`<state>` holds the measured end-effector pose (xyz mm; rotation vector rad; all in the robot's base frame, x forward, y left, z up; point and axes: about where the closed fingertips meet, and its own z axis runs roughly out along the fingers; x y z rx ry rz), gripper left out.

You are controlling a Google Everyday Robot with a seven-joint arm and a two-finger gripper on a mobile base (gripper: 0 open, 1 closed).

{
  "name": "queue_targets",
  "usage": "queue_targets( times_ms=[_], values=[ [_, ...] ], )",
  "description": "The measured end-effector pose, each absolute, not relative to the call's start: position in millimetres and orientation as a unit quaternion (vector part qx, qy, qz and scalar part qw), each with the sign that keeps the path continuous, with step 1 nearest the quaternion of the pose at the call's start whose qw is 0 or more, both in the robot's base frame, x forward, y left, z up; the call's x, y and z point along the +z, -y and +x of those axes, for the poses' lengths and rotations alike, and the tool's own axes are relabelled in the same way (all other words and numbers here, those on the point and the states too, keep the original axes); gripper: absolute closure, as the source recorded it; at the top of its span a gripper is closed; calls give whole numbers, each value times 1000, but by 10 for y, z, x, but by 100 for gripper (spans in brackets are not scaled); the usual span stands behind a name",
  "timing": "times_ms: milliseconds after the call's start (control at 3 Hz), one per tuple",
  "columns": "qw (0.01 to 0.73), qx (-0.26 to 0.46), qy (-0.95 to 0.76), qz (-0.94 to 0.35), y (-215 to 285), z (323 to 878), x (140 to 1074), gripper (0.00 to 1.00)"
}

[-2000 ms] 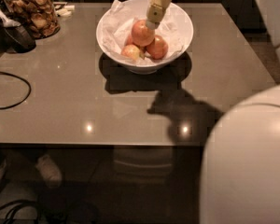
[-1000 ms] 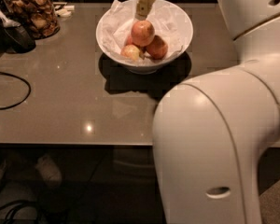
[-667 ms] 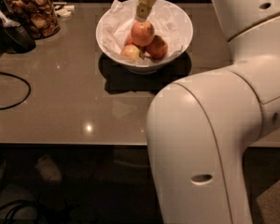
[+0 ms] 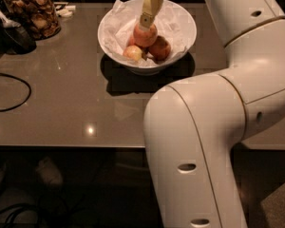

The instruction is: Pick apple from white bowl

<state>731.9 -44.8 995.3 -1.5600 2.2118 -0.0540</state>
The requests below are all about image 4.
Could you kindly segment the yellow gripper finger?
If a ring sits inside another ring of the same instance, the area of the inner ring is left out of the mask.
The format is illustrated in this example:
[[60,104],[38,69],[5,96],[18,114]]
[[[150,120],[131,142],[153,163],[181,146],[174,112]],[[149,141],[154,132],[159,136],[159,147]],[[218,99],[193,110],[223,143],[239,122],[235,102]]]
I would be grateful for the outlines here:
[[162,8],[163,0],[143,0],[142,2],[142,13],[140,16],[140,25],[149,29],[154,21],[159,11]]

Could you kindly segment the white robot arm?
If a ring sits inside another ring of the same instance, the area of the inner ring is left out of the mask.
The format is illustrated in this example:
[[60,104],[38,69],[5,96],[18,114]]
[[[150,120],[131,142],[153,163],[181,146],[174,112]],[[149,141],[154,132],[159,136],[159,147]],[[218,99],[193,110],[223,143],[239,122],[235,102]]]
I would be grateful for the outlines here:
[[276,0],[205,0],[228,67],[149,100],[146,156],[164,228],[247,228],[232,147],[285,117],[285,14]]

